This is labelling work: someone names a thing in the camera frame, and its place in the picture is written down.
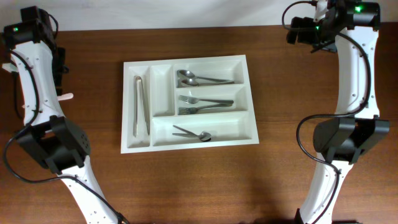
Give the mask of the large steel spoon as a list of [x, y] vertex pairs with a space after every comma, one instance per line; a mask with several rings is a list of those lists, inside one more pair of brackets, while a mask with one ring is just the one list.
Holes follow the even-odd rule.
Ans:
[[235, 84], [233, 80], [208, 80], [208, 83], [200, 83], [195, 80], [178, 80], [178, 86], [180, 88], [183, 87], [196, 87], [196, 86], [215, 86], [215, 85], [228, 85], [228, 84]]
[[212, 81], [212, 82], [229, 82], [229, 80], [199, 77], [199, 76], [196, 76], [193, 72], [191, 72], [189, 70], [177, 70], [177, 75], [182, 75], [183, 77], [186, 77], [189, 79], [202, 79], [202, 80], [208, 80], [208, 81]]

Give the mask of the steel fork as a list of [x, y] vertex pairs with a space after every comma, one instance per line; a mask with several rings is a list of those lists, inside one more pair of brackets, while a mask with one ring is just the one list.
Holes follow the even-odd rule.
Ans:
[[197, 114], [200, 110], [207, 110], [213, 108], [225, 108], [231, 107], [232, 105], [227, 104], [214, 104], [214, 105], [207, 105], [207, 106], [199, 106], [199, 107], [179, 107], [178, 108], [178, 115], [188, 115], [188, 114]]
[[205, 102], [210, 102], [210, 103], [219, 103], [219, 104], [224, 104], [224, 105], [232, 105], [234, 103], [233, 100], [209, 100], [209, 99], [201, 99], [201, 98], [195, 98], [192, 96], [184, 96], [180, 95], [178, 97], [180, 101], [183, 101], [188, 104], [196, 104], [199, 101], [205, 101]]

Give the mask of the small steel teaspoon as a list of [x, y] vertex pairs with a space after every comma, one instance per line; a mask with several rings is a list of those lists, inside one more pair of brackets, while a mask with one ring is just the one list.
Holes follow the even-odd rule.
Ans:
[[176, 125], [173, 125], [173, 127], [176, 128], [176, 129], [178, 129], [178, 130], [180, 130], [180, 131], [183, 131], [184, 134], [186, 134], [186, 133], [187, 133], [187, 134], [195, 134], [195, 133], [193, 133], [193, 132], [191, 132], [191, 131], [189, 131], [189, 130], [183, 129], [183, 128], [178, 127], [178, 126], [176, 126]]
[[199, 135], [196, 134], [184, 134], [184, 133], [173, 133], [174, 136], [180, 136], [185, 138], [198, 138], [202, 142], [211, 141], [211, 134], [207, 132], [202, 132]]

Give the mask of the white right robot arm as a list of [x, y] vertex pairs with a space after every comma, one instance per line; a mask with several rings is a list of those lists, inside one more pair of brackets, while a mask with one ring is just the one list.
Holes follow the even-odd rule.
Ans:
[[310, 190], [297, 209], [295, 223], [331, 223], [343, 181], [359, 158], [389, 132], [380, 118], [374, 90], [374, 58], [381, 8], [376, 2], [309, 1], [313, 17], [294, 17], [287, 42], [311, 45], [314, 51], [338, 54], [339, 92], [333, 114], [315, 114], [300, 122], [322, 119], [313, 132], [316, 164]]

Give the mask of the white plastic cutlery tray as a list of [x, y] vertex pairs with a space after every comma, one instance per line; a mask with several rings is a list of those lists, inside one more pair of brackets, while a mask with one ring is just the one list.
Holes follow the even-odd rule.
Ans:
[[[235, 84], [215, 86], [178, 86], [177, 70], [196, 76], [233, 80]], [[200, 110], [197, 114], [178, 115], [179, 107], [214, 105], [199, 101], [188, 104], [180, 95], [209, 100], [233, 100], [231, 107]], [[174, 136], [183, 133], [176, 125], [195, 134], [211, 134], [211, 141]], [[251, 84], [245, 55], [126, 62], [123, 65], [123, 116], [121, 153], [154, 152], [201, 147], [257, 144]]]

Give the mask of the steel fork in tray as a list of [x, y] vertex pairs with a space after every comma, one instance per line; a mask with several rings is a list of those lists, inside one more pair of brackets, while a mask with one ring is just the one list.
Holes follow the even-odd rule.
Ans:
[[213, 108], [225, 108], [231, 107], [232, 105], [227, 104], [214, 104], [214, 105], [207, 105], [207, 106], [199, 106], [199, 107], [179, 107], [178, 108], [178, 115], [188, 115], [188, 114], [197, 114], [200, 110], [207, 110]]

